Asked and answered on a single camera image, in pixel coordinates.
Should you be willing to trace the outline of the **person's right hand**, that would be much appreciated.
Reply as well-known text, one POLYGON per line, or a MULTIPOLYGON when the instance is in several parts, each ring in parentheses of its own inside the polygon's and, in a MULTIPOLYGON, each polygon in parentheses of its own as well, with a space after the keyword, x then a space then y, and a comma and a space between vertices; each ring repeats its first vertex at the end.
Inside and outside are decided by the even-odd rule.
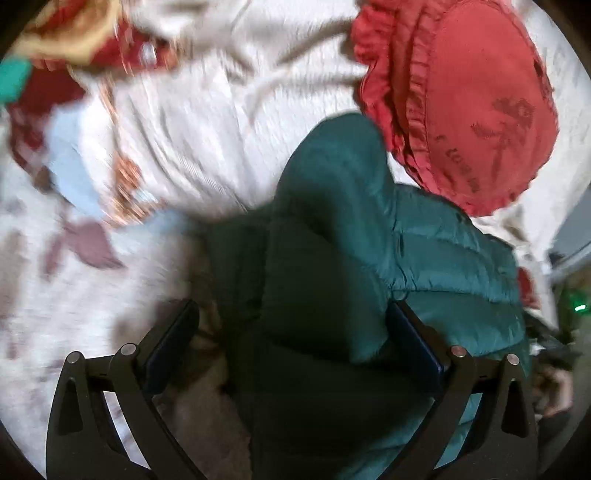
POLYGON ((574 381, 570 371, 544 365, 533 377, 534 410, 542 418, 568 412, 574 403, 574 381))

